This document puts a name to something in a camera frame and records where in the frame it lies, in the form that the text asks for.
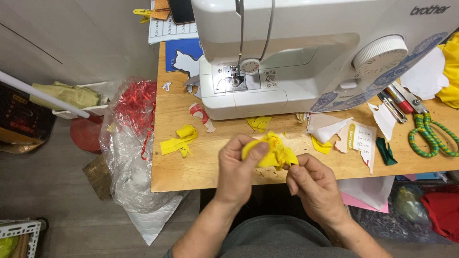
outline person's left hand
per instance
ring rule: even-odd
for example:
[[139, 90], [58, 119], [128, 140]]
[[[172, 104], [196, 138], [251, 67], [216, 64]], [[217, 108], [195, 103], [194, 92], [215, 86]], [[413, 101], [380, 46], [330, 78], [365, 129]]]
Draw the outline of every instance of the person's left hand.
[[258, 143], [241, 161], [242, 148], [254, 138], [237, 134], [218, 153], [218, 186], [214, 199], [223, 204], [241, 208], [252, 193], [253, 169], [268, 153], [266, 142]]

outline pink paper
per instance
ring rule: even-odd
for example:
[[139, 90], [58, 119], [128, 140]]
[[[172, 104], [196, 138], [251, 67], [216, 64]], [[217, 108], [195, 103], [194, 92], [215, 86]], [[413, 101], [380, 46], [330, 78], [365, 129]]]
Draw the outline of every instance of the pink paper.
[[416, 174], [407, 174], [402, 176], [408, 178], [410, 181], [416, 181]]
[[389, 203], [388, 202], [386, 202], [386, 204], [384, 204], [382, 209], [379, 211], [379, 210], [371, 207], [370, 205], [368, 205], [368, 204], [366, 204], [364, 202], [361, 202], [361, 201], [357, 200], [356, 198], [354, 198], [354, 197], [352, 197], [352, 196], [350, 196], [350, 195], [348, 195], [346, 193], [341, 192], [341, 197], [343, 198], [343, 202], [346, 205], [354, 206], [354, 207], [358, 207], [358, 208], [362, 208], [362, 209], [367, 209], [367, 210], [370, 210], [370, 211], [389, 213]]

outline brother logo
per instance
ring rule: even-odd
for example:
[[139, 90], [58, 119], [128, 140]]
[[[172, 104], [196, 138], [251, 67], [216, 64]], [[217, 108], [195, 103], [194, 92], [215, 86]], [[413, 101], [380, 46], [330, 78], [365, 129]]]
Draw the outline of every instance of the brother logo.
[[450, 8], [451, 6], [431, 6], [431, 7], [423, 7], [419, 8], [417, 6], [411, 11], [410, 15], [423, 15], [423, 14], [432, 14], [432, 13], [443, 13], [446, 9]]

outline wooden table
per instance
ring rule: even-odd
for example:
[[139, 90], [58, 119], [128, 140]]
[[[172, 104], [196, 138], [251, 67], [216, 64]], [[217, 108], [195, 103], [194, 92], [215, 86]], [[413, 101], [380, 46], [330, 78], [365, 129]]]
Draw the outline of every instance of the wooden table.
[[[233, 119], [225, 121], [213, 121], [217, 129], [213, 133], [207, 133], [207, 128], [202, 125], [199, 118], [193, 117], [189, 107], [194, 102], [202, 105], [200, 99], [188, 94], [182, 84], [187, 80], [187, 74], [182, 72], [166, 72], [165, 69], [165, 44], [161, 42], [158, 69], [158, 92], [155, 118], [155, 133], [153, 144], [153, 163], [151, 168], [151, 191], [178, 191], [190, 189], [213, 188], [217, 186], [218, 177], [218, 151], [236, 133], [241, 132], [252, 137], [260, 136], [254, 132], [245, 119]], [[166, 82], [172, 82], [169, 92], [161, 86]], [[379, 105], [381, 101], [374, 97], [369, 101]], [[423, 102], [430, 110], [432, 119], [436, 120], [453, 132], [459, 134], [458, 111], [443, 104], [438, 98]], [[338, 118], [354, 117], [354, 121], [377, 127], [373, 114], [368, 105], [340, 111], [329, 112], [328, 115]], [[295, 115], [274, 115], [268, 123], [267, 129], [275, 133], [286, 132], [284, 144], [298, 154], [311, 153], [335, 172], [337, 179], [361, 178], [370, 176], [387, 176], [436, 172], [459, 169], [459, 157], [446, 156], [440, 152], [436, 157], [425, 158], [416, 154], [408, 143], [408, 132], [414, 128], [413, 116], [408, 115], [408, 122], [397, 123], [393, 130], [390, 146], [394, 158], [398, 164], [386, 166], [379, 151], [376, 149], [374, 174], [370, 175], [368, 167], [364, 164], [360, 153], [350, 150], [341, 153], [332, 149], [329, 155], [316, 151], [311, 143], [309, 135], [305, 135], [306, 126], [300, 124]], [[182, 158], [178, 151], [162, 155], [159, 143], [170, 138], [177, 137], [175, 131], [184, 124], [194, 126], [198, 131], [198, 138], [189, 144], [193, 156]], [[455, 142], [447, 137], [440, 129], [434, 130], [448, 146], [457, 150]], [[378, 129], [378, 136], [383, 134]], [[334, 135], [330, 142], [334, 143], [339, 137]], [[424, 138], [417, 136], [417, 143], [424, 151], [428, 151], [428, 144]], [[277, 172], [274, 168], [258, 168], [253, 177], [253, 185], [285, 183], [287, 171]]]

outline sewing machine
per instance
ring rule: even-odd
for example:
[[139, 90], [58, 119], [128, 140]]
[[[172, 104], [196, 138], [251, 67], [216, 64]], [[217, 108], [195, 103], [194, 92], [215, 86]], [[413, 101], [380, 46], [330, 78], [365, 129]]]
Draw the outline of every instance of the sewing machine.
[[192, 0], [216, 120], [366, 103], [459, 25], [454, 0]]

